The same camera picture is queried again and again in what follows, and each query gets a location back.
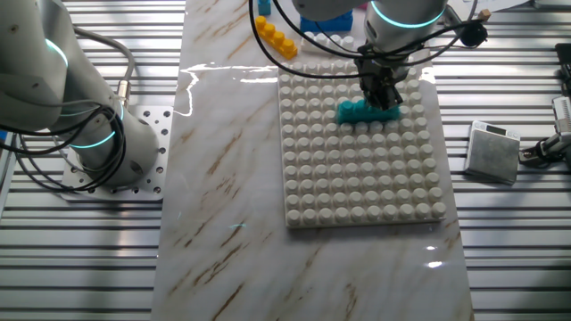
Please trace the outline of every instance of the marble surface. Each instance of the marble surface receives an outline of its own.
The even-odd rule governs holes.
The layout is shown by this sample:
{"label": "marble surface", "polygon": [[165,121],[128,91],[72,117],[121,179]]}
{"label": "marble surface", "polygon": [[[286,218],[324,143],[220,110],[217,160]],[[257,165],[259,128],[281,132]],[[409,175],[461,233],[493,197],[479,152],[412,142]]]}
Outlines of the marble surface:
{"label": "marble surface", "polygon": [[247,2],[187,2],[153,320],[473,319],[455,210],[440,225],[286,229],[276,82]]}

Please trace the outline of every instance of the aluminum slats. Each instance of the aluminum slats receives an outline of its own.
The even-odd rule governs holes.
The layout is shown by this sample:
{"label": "aluminum slats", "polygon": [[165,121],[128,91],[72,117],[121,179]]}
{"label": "aluminum slats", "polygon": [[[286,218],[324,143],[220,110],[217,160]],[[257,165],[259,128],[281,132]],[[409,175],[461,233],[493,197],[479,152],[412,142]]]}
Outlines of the aluminum slats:
{"label": "aluminum slats", "polygon": [[[172,105],[184,1],[68,1],[85,29],[127,44],[137,58],[134,103]],[[444,132],[479,321],[571,320],[571,176],[564,165],[520,168],[508,188],[462,176],[472,119],[514,128],[522,146],[553,133],[557,42],[571,12],[495,13],[490,40],[434,61]],[[444,35],[437,44],[449,41]],[[126,60],[81,39],[116,86]],[[30,141],[45,148],[45,140]],[[57,155],[38,160],[58,177]],[[69,204],[16,166],[0,220],[0,320],[148,320],[160,204]]]}

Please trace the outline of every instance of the mounting plate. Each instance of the mounting plate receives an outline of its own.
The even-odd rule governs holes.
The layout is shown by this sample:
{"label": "mounting plate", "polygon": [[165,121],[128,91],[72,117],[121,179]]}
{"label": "mounting plate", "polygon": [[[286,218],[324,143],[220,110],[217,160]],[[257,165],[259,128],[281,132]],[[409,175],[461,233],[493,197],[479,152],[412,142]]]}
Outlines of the mounting plate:
{"label": "mounting plate", "polygon": [[[173,108],[170,106],[129,106],[129,111],[133,116],[146,121],[159,140],[159,150],[157,160],[143,178],[130,186],[118,188],[113,191],[110,187],[97,187],[92,193],[63,193],[63,199],[69,202],[92,202],[102,201],[137,201],[137,202],[157,202],[164,197],[164,186],[167,177],[167,165],[170,149],[170,132],[172,127]],[[79,165],[77,154],[69,149],[68,160]],[[71,166],[66,163],[63,171],[62,183],[69,186],[80,186],[91,182],[91,177],[80,171],[71,171]]]}

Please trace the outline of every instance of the lego baseplate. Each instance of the lego baseplate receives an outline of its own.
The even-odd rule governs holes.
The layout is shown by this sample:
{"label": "lego baseplate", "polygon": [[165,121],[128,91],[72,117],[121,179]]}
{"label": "lego baseplate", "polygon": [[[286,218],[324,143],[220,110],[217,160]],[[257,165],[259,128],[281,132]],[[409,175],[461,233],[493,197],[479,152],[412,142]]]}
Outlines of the lego baseplate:
{"label": "lego baseplate", "polygon": [[[339,47],[337,45],[335,45],[331,40],[329,40],[329,38],[326,37],[326,35],[324,35],[322,33],[318,33],[317,35],[314,35],[312,32],[308,31],[308,32],[305,32],[305,35],[310,37],[314,41],[317,41],[320,45],[324,45],[329,49],[333,49],[333,50],[339,49]],[[351,37],[351,36],[341,38],[339,35],[331,35],[331,39],[333,41],[335,41],[335,43],[337,43],[338,45],[340,45],[341,47],[343,47],[347,50],[355,50],[355,39],[353,39],[353,37]],[[301,49],[302,49],[302,51],[308,52],[308,53],[330,54],[330,53],[327,53],[327,52],[317,48],[316,46],[312,45],[309,41],[306,41],[304,38],[302,38]]]}
{"label": "lego baseplate", "polygon": [[[356,73],[353,62],[299,62],[294,70]],[[427,131],[418,73],[397,85],[401,118],[337,124],[345,101],[363,99],[359,80],[278,78],[285,222],[290,228],[427,223],[446,205]]]}

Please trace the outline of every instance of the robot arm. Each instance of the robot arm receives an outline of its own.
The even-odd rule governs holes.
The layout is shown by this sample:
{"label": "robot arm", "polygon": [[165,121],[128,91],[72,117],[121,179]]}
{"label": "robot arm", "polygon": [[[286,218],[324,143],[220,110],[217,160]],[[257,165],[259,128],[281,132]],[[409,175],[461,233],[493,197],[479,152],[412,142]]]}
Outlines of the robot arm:
{"label": "robot arm", "polygon": [[[339,16],[367,1],[363,0],[293,0],[295,9],[305,18],[324,21]],[[447,6],[448,0],[376,0],[368,5],[365,19],[367,43],[359,51],[362,54],[384,54],[419,41],[433,31],[441,17],[445,22],[456,25],[461,21],[458,15]],[[459,35],[467,33],[461,28]],[[481,44],[487,37],[482,26],[471,33],[470,46]],[[360,86],[367,102],[382,110],[402,103],[394,88],[397,82],[406,78],[409,68],[406,61],[424,44],[418,43],[398,55],[378,59],[356,59],[359,74],[367,74],[360,79]]]}
{"label": "robot arm", "polygon": [[[85,169],[115,168],[106,170],[101,185],[129,186],[151,170],[159,150],[155,133],[124,108],[85,56],[61,0],[0,0],[0,29],[1,128],[60,133]],[[119,133],[96,113],[97,105],[118,115],[112,119],[119,119]],[[119,136],[126,146],[122,158],[114,157]],[[101,170],[88,175],[103,177]]]}

